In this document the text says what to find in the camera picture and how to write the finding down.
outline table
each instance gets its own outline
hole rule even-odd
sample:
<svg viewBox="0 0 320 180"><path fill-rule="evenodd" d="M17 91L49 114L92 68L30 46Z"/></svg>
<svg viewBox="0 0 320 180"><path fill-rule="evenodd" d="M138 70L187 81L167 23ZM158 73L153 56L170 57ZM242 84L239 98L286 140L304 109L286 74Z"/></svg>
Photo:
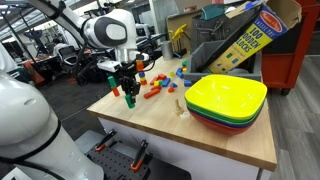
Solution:
<svg viewBox="0 0 320 180"><path fill-rule="evenodd" d="M150 82L160 73L169 74L181 67L183 60L156 61L146 72ZM270 126L268 103L265 102L255 124L243 134L227 136L215 132L192 117L175 115L175 99L186 110L183 80L172 78L179 87L169 94L166 88L148 100L143 94L150 85L142 86L134 109L129 109L124 93L109 93L88 110L98 116L105 129L114 128L126 144L146 139L155 157L189 171L195 180L269 179L277 165Z"/></svg>

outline office chair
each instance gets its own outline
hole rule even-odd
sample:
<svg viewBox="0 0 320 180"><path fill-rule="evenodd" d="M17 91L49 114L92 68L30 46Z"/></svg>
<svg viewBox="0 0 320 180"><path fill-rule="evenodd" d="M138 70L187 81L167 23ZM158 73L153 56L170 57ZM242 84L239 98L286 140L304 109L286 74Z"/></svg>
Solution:
<svg viewBox="0 0 320 180"><path fill-rule="evenodd" d="M58 50L61 58L61 67L68 73L73 73L78 54L73 46L67 46Z"/></svg>

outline ceiling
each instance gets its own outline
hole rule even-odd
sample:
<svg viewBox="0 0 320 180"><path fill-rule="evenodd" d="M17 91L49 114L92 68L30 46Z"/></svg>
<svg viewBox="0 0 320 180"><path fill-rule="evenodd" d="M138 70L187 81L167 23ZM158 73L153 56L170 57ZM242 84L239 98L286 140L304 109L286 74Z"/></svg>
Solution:
<svg viewBox="0 0 320 180"><path fill-rule="evenodd" d="M95 0L65 0L66 5L68 5L71 9L77 9L86 4L89 4ZM27 1L14 1L14 0L0 0L1 5L14 5L14 4L26 4ZM20 17L21 8L10 8L10 14L6 17L12 27L16 32L23 32L27 30L27 26L24 24L23 20ZM22 14L27 21L28 25L31 27L35 27L47 21L45 16L37 9L33 7L24 8ZM0 19L0 40L5 40L11 37L11 31L7 26L4 19Z"/></svg>

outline floor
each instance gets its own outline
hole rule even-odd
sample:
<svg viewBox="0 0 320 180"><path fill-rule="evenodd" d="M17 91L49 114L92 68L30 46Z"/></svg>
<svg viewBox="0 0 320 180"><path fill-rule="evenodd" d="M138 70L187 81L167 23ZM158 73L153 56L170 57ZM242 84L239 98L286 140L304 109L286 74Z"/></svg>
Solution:
<svg viewBox="0 0 320 180"><path fill-rule="evenodd" d="M320 54L320 33L314 34L308 54ZM304 60L296 88L286 97L277 89L268 92L278 166L272 180L320 179L320 56ZM85 109L110 92L107 83L79 87L66 77L40 91L63 127L75 140L87 130L103 133L98 119ZM0 178L13 166L0 163Z"/></svg>

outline bowl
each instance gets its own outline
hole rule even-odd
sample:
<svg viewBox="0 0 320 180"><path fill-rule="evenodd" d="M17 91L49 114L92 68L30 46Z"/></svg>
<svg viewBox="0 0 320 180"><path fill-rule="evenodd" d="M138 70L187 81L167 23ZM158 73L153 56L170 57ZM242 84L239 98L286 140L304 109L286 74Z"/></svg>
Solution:
<svg viewBox="0 0 320 180"><path fill-rule="evenodd" d="M209 75L185 93L188 102L222 116L247 120L263 103L267 87L261 82L228 76Z"/></svg>
<svg viewBox="0 0 320 180"><path fill-rule="evenodd" d="M259 107L258 111L253 114L252 117L250 117L249 119L233 119L233 118L229 118L229 117L226 117L226 116L222 116L220 114L217 114L217 113L214 113L212 111L208 111L206 109L203 109L201 107L198 107L190 102L188 102L188 100L186 100L186 105L187 107L191 108L192 110L196 111L196 112L199 112L201 114L204 114L208 117L212 117L216 120L220 120L220 121L226 121L226 122L230 122L230 123L246 123L250 120L252 120L252 118L257 114L259 113L259 111L261 110L261 108L263 107L264 103L261 104L261 106Z"/></svg>
<svg viewBox="0 0 320 180"><path fill-rule="evenodd" d="M190 112L190 114L200 123L202 123L203 125L207 126L210 129L213 129L215 131L218 131L220 133L223 134L228 134L228 135L237 135L237 134L241 134L243 132L245 132L246 130L248 130L252 124L248 127L245 128L232 128L232 127L228 127L228 126L224 126L222 124L219 123L215 123L214 121L210 121L208 119L205 119L193 112Z"/></svg>
<svg viewBox="0 0 320 180"><path fill-rule="evenodd" d="M245 127L248 127L248 126L250 126L252 123L254 123L255 119L256 119L256 118L258 117L258 115L260 114L260 113L257 113L255 116L253 116L252 119L250 119L250 121L248 121L248 122L246 122L246 123L230 123L230 122L226 122L226 121L220 121L220 120L215 119L215 118L213 118L213 117L206 116L206 115L204 115L204 114L201 114L201 113L199 113L199 112L197 112L197 111L192 110L192 108L189 108L189 107L187 107L187 108L188 108L188 111L189 111L189 112L192 112L193 114L196 114L196 115L198 115L198 116L201 116L201 117L203 117L203 118L205 118L205 119L207 119L207 120L213 121L213 122L215 122L215 123L219 123L219 124L222 124L222 125L224 125L224 126L228 126L228 127L232 127L232 128L245 128Z"/></svg>

